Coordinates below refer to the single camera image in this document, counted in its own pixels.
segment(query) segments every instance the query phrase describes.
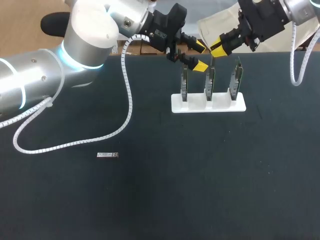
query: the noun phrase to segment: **small metal part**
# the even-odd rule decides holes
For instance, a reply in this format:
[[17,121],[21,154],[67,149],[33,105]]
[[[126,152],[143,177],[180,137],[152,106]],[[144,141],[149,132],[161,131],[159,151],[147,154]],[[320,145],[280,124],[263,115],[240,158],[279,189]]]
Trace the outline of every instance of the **small metal part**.
[[240,58],[238,58],[236,60],[235,70],[231,75],[231,81],[230,81],[230,86],[229,86],[229,91],[230,91],[230,96],[231,96],[232,101],[237,100],[237,96],[238,96],[243,73],[244,73],[244,69],[242,67]]
[[118,158],[118,152],[98,152],[97,158]]
[[216,59],[212,56],[210,67],[206,72],[205,95],[206,95],[206,100],[208,102],[212,101],[212,94],[214,92],[215,77],[216,77],[215,62],[216,62]]
[[183,65],[181,73],[181,95],[182,101],[188,101],[188,66]]

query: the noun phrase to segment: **white stand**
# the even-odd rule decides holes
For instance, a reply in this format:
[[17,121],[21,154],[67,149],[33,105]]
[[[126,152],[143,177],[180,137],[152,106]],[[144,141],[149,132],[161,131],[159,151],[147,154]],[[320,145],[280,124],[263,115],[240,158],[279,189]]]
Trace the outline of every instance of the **white stand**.
[[247,107],[242,93],[238,93],[236,101],[231,100],[229,89],[227,92],[212,94],[212,101],[207,101],[204,93],[188,93],[187,102],[182,101],[182,95],[171,96],[171,107],[174,114],[182,113],[227,113],[245,112]]

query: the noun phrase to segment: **dark mat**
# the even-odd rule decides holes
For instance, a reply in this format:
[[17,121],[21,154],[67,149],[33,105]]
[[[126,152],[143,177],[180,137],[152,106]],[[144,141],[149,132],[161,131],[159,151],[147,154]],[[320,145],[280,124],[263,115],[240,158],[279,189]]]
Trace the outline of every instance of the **dark mat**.
[[[235,57],[217,61],[216,91],[226,91]],[[1,129],[0,239],[320,237],[320,54],[300,87],[288,53],[240,57],[245,113],[173,114],[181,65],[129,56],[133,116],[116,137],[23,155],[12,145],[20,123]],[[191,74],[190,91],[204,80]],[[127,111],[120,58],[109,57],[92,85],[64,90],[19,143],[34,150],[106,135]]]

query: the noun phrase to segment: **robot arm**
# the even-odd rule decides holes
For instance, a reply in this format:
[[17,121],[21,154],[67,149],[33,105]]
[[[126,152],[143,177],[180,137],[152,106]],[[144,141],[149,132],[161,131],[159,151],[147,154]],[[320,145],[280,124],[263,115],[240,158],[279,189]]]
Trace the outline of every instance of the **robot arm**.
[[320,0],[238,0],[239,25],[228,33],[221,34],[210,51],[214,57],[229,56],[233,50],[246,44],[254,52],[259,43],[285,30],[285,25],[294,22],[301,25],[320,18]]
[[[77,0],[66,0],[72,9]],[[207,65],[195,57],[188,57],[177,48],[177,44],[185,43],[190,49],[203,53],[206,49],[195,37],[182,32],[185,25],[187,9],[175,4],[169,14],[159,11],[148,11],[148,1],[141,0],[103,0],[107,13],[119,28],[119,33],[131,37],[134,34],[147,35],[148,44],[160,52],[167,52],[167,58],[176,62],[180,60],[189,69],[204,72]],[[45,16],[41,21],[43,32],[51,36],[65,37],[70,13],[56,12]]]
[[141,0],[66,0],[71,13],[46,16],[42,29],[49,35],[64,37],[61,45],[19,55],[0,58],[0,116],[53,96],[63,87],[89,85],[98,75],[119,33],[127,37],[148,35],[150,45],[168,51],[168,59],[181,60],[194,71],[208,67],[195,57],[177,50],[180,42],[202,52],[205,47],[195,38],[181,32],[187,10],[176,4],[168,15],[148,11]]

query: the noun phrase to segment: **cable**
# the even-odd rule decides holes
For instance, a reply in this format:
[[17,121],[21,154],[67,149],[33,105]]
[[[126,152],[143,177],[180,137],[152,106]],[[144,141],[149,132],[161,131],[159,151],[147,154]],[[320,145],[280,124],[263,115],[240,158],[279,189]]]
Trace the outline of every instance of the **cable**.
[[109,138],[114,137],[115,135],[119,134],[120,132],[122,132],[125,127],[128,125],[131,116],[132,116],[132,111],[133,111],[133,100],[132,100],[132,94],[131,94],[131,89],[130,89],[130,84],[129,84],[129,79],[128,79],[128,74],[127,74],[127,70],[126,70],[126,52],[128,49],[128,46],[130,45],[131,42],[135,41],[135,40],[144,40],[146,42],[149,42],[150,39],[148,36],[145,35],[141,35],[141,34],[135,34],[134,36],[130,37],[128,39],[128,41],[124,44],[123,49],[122,49],[122,53],[121,53],[121,68],[122,68],[122,73],[123,73],[123,78],[124,78],[124,82],[125,82],[125,86],[126,86],[126,90],[127,90],[127,94],[128,94],[128,104],[129,104],[129,110],[128,110],[128,115],[126,117],[126,120],[124,121],[123,125],[116,131],[105,135],[105,136],[101,136],[101,137],[97,137],[97,138],[92,138],[92,139],[85,139],[85,140],[80,140],[80,141],[74,141],[74,142],[69,142],[69,143],[65,143],[62,145],[58,145],[58,146],[54,146],[54,147],[48,147],[48,148],[43,148],[43,149],[38,149],[38,150],[25,150],[23,148],[21,148],[18,145],[18,137],[20,135],[20,133],[23,131],[23,129],[32,121],[34,120],[37,116],[39,116],[46,108],[51,107],[53,101],[57,98],[57,96],[59,95],[61,89],[63,88],[64,82],[65,82],[65,73],[63,70],[63,65],[60,62],[60,60],[58,59],[58,57],[51,52],[50,50],[47,49],[42,49],[44,51],[47,51],[49,53],[51,53],[54,58],[57,60],[60,69],[61,69],[61,82],[60,82],[60,86],[56,92],[56,94],[53,96],[53,98],[48,97],[46,98],[44,101],[42,101],[41,103],[39,103],[38,105],[30,108],[29,110],[27,110],[26,112],[20,114],[17,117],[11,118],[7,121],[4,122],[0,122],[0,128],[6,127],[10,124],[16,123],[17,121],[26,118],[28,116],[29,117],[19,128],[18,130],[15,132],[14,137],[13,137],[13,145],[14,147],[21,153],[24,154],[42,154],[42,153],[47,153],[47,152],[51,152],[54,150],[58,150],[58,149],[63,149],[63,148],[67,148],[67,147],[71,147],[71,146],[75,146],[75,145],[80,145],[80,144],[87,144],[87,143],[93,143],[93,142],[98,142],[98,141],[102,141],[102,140],[106,140]]
[[300,69],[300,73],[299,73],[299,78],[298,81],[296,81],[295,79],[295,50],[296,50],[296,34],[297,34],[297,26],[296,24],[293,22],[292,23],[292,41],[291,41],[291,52],[290,52],[290,79],[291,79],[291,83],[294,86],[299,86],[303,79],[304,79],[304,75],[305,75],[305,71],[307,68],[307,64],[309,61],[309,57],[312,53],[312,50],[314,49],[318,39],[320,38],[320,28],[316,31],[315,35],[313,36],[309,47],[307,48],[303,61],[302,61],[302,65],[301,65],[301,69]]

